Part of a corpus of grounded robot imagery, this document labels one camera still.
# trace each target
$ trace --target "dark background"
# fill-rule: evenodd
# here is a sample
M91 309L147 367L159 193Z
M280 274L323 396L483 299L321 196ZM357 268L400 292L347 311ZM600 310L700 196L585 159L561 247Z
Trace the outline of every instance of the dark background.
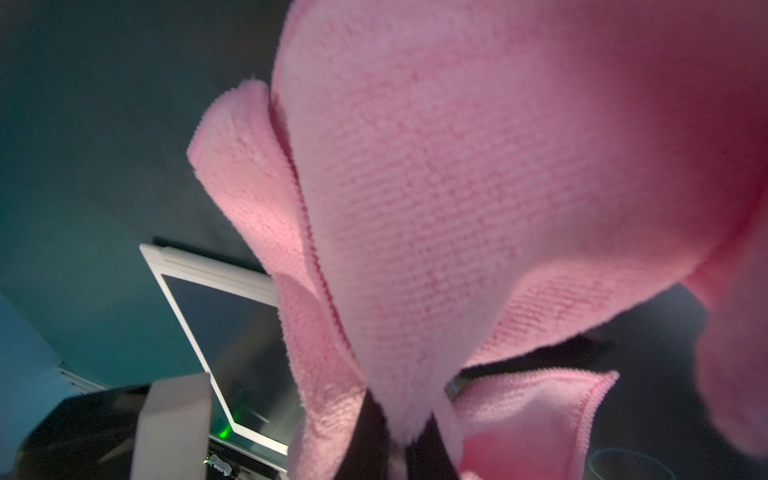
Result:
M200 370L139 243L261 271L185 150L217 95L268 81L287 6L0 2L0 290L76 373L122 386ZM604 327L600 355L573 358L623 375L592 449L642 451L680 480L768 478L707 422L692 381L704 317L677 287ZM605 480L659 474L600 467Z

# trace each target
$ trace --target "light blue surface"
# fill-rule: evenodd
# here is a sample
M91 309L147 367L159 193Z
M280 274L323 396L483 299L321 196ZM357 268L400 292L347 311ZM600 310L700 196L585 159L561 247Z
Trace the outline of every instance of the light blue surface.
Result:
M77 392L56 369L61 359L0 293L0 473L13 467L24 437Z

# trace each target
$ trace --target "pink microfiber towel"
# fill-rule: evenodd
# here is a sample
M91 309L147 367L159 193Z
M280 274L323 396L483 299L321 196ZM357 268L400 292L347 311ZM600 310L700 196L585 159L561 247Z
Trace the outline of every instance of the pink microfiber towel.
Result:
M435 412L469 478L581 477L615 374L483 379L683 280L714 424L768 453L768 5L297 0L271 93L218 99L188 151L275 279L332 478L365 388L404 444ZM532 455L536 445L545 454Z

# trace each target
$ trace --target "white object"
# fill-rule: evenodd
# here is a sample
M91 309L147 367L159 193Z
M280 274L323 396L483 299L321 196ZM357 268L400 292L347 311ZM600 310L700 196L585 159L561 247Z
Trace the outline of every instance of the white object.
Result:
M219 458L219 455L216 455L215 453L208 457L208 460L205 462L214 469L221 472L221 475L224 475L225 477L230 476L230 473L232 473L232 465L226 463L224 460Z
M255 300L269 306L277 307L277 294L272 279L262 273L246 270L228 263L219 262L206 257L201 257L193 253L184 252L173 247L157 247L142 243L139 246L144 259L147 261L157 283L163 290L170 307L173 309L176 317L179 319L184 333L197 354L197 358L203 366L203 369L210 374L210 384L214 388L214 393L218 397L224 413L227 415L233 432L241 435L252 442L258 443L263 447L286 455L288 445L275 439L267 437L247 428L235 421L230 407L222 394L222 390L217 384L214 372L211 371L209 362L203 351L198 345L198 341L187 324L184 315L177 305L173 293L167 285L165 276L172 276L188 282L208 286L216 290L232 293L247 299Z
M153 383L139 413L131 480L203 480L210 407L207 373Z

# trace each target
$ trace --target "laptop screen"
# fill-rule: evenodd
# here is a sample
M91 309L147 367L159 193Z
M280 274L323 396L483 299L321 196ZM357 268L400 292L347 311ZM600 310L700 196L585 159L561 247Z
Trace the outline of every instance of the laptop screen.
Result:
M303 417L277 308L163 274L235 423L289 445Z

